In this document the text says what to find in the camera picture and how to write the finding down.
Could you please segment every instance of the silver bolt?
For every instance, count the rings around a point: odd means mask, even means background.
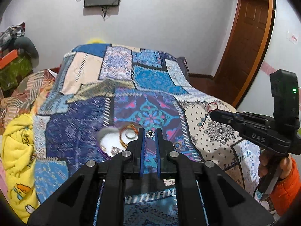
[[[87,167],[94,167],[95,164],[96,164],[96,162],[93,160],[87,161],[87,163],[86,163]]]
[[[125,150],[122,152],[122,156],[129,157],[131,155],[131,152],[129,150]]]
[[[176,158],[176,157],[179,156],[179,153],[176,152],[176,151],[171,151],[171,152],[170,152],[170,156],[173,157],[173,158]]]
[[[213,161],[206,161],[205,165],[206,165],[206,167],[212,168],[212,167],[214,167],[215,163]]]

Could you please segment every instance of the baseboard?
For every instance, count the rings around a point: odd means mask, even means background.
[[[213,76],[211,76],[211,75],[189,73],[189,77],[209,78],[210,80],[213,80]]]

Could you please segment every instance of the orange box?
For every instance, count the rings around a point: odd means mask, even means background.
[[[11,61],[16,59],[18,57],[17,50],[13,50],[9,52],[7,55],[5,55],[3,58],[0,59],[0,69],[3,69],[5,66],[7,66]]]

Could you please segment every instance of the door frame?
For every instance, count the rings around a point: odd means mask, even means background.
[[[240,10],[240,5],[241,5],[241,0],[237,1],[237,7],[236,7],[236,12],[235,12],[235,17],[234,17],[234,22],[233,22],[233,26],[231,29],[231,33],[223,54],[223,57],[221,59],[221,62],[219,64],[219,67],[216,71],[216,74],[214,76],[214,80],[216,81],[217,76],[221,73],[221,69],[222,69],[222,65],[226,59],[227,53],[229,51],[230,48],[230,44],[231,41],[233,39],[233,35],[234,35],[234,31],[237,25],[237,20],[238,20],[238,15],[239,15],[239,10]],[[275,10],[276,10],[276,0],[268,0],[268,17],[267,17],[267,22],[266,22],[266,26],[265,26],[265,30],[264,30],[264,34],[263,34],[263,39],[257,54],[257,57],[254,61],[254,64],[252,66],[252,69],[243,85],[243,87],[241,88],[241,90],[239,91],[238,95],[236,96],[235,100],[230,103],[234,108],[237,108],[237,106],[242,102],[243,98],[245,97],[245,95],[247,94],[249,88],[251,87],[260,67],[261,64],[263,62],[263,59],[265,57],[266,51],[268,49],[268,45],[270,42],[270,38],[272,35],[272,31],[273,31],[273,25],[274,25],[274,18],[275,18]]]

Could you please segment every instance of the orange sleeve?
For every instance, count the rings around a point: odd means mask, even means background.
[[[275,210],[280,216],[286,212],[301,188],[297,164],[293,158],[292,161],[293,167],[290,174],[284,180],[278,182],[270,194]]]

